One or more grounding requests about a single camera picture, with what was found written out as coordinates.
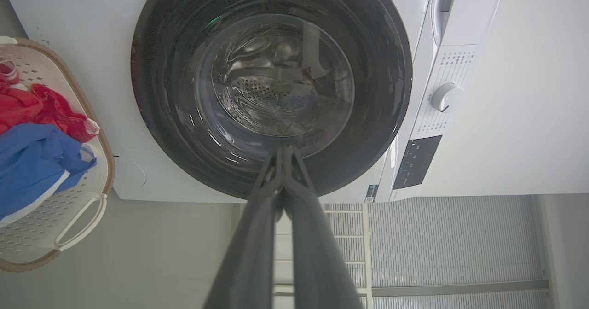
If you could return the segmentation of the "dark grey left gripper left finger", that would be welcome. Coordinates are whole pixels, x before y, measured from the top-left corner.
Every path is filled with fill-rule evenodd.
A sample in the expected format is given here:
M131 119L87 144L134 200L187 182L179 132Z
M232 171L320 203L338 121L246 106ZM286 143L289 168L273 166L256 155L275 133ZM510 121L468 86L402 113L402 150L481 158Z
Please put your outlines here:
M274 227L283 189L283 149L265 160L204 304L206 309L270 309Z

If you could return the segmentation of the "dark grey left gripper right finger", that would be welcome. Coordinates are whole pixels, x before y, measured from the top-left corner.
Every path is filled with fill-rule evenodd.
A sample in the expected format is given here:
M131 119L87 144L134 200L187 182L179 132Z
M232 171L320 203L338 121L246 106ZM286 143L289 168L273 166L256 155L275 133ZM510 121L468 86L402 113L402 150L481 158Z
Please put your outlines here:
M292 221L295 307L360 309L358 292L301 156L294 147L286 146L284 159L284 204Z

